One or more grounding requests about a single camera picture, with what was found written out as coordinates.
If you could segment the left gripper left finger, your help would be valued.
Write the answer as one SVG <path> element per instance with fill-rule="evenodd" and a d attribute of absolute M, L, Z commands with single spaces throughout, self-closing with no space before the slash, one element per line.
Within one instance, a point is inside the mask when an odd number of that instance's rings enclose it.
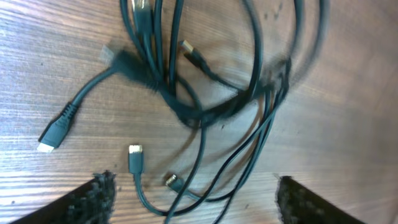
<path fill-rule="evenodd" d="M 116 200 L 116 174 L 105 171 L 12 224 L 108 224 Z"/>

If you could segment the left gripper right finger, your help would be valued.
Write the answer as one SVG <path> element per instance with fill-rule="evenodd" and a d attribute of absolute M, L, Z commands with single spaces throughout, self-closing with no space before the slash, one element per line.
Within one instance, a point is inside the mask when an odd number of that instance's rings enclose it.
<path fill-rule="evenodd" d="M 276 204 L 283 224 L 363 224 L 288 175 L 279 178 Z"/>

